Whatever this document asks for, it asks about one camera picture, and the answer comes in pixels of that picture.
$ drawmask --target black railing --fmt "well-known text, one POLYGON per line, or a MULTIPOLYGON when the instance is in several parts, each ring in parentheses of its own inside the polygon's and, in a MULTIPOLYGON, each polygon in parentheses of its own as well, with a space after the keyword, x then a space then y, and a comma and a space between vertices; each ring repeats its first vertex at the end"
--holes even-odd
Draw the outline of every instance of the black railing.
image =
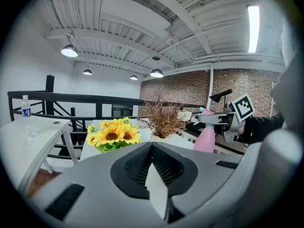
MULTIPOLYGON (((144 106, 145 101, 140 99, 131 99, 131 98, 121 98, 121 97, 111 97, 111 96, 99 96, 99 95, 72 95, 72 94, 58 94, 52 93, 48 91, 9 91, 9 114, 11 121, 14 121, 14 114, 21 114, 21 107, 13 108, 12 99, 22 99, 23 95, 27 95, 29 100, 40 100, 40 102, 31 104, 34 105, 42 105, 42 110, 37 113, 32 113, 34 116, 46 117, 46 118, 54 118, 54 119, 67 119, 71 120, 71 126, 73 128, 73 132, 71 132, 72 141, 74 142, 74 149, 81 149, 83 145, 81 143, 84 142, 86 138, 86 125, 85 120, 112 120, 115 117, 102 116, 102 107, 103 104, 113 104, 113 105, 138 105, 144 106), (87 116, 76 116, 75 108, 71 107, 71 113, 69 113, 66 109, 64 109, 58 102, 72 102, 72 103, 90 103, 95 104, 96 116, 95 117, 87 117, 87 116), (67 115, 63 115, 58 109, 54 107, 54 104, 59 107, 67 115)), ((175 103, 175 102, 164 102, 164 106, 169 104, 178 104, 181 106, 181 109, 184 107, 191 108, 199 108, 201 105, 197 104, 183 104, 183 103, 175 103)), ((136 116, 129 116, 131 119, 136 119, 136 116)), ((61 148, 62 150, 66 150, 65 142, 62 137, 63 145, 56 145, 56 148, 61 148)), ((49 157, 53 158, 61 158, 61 159, 70 159, 69 156, 60 156, 50 154, 49 157)))

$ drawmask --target pink bottle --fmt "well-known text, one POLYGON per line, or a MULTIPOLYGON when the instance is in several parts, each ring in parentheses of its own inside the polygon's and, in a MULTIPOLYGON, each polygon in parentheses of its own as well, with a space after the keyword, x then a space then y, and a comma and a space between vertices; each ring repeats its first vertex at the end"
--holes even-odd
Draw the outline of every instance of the pink bottle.
MULTIPOLYGON (((214 113, 204 109, 202 114, 212 115, 214 113)), ((215 147, 214 125, 206 123, 206 127, 199 135, 197 141, 195 142, 193 150, 213 153, 214 147, 215 147)))

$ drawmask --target brown floor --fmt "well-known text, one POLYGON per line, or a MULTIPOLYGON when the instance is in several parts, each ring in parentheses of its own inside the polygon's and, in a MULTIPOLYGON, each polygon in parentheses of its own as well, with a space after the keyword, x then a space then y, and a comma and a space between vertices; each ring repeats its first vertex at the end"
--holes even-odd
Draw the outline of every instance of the brown floor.
POLYGON ((31 198, 43 185, 51 181, 59 174, 60 172, 53 172, 53 174, 51 174, 46 170, 40 169, 30 186, 28 196, 31 198))

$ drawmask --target bottle label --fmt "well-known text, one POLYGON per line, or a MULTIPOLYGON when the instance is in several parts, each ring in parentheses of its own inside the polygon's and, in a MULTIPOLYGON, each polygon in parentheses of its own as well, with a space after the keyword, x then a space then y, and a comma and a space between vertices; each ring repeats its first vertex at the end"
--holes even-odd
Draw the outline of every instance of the bottle label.
POLYGON ((29 109, 22 109, 21 111, 22 111, 22 116, 23 117, 32 116, 32 112, 31 112, 30 108, 29 109))

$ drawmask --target brick wall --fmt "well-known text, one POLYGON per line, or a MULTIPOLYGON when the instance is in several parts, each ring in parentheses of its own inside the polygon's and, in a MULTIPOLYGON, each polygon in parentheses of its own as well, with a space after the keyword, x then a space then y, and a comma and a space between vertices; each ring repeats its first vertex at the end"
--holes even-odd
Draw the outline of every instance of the brick wall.
MULTIPOLYGON (((233 93, 226 97, 226 102, 231 102, 242 94, 248 93, 256 109, 255 116, 269 116, 271 83, 277 81, 278 76, 279 73, 252 69, 214 70, 212 94, 231 88, 233 93)), ((196 71, 143 81, 140 98, 155 100, 160 95, 165 101, 207 105, 209 81, 209 71, 196 71)), ((224 99, 221 99, 219 103, 211 102, 210 109, 221 112, 223 104, 224 99)))

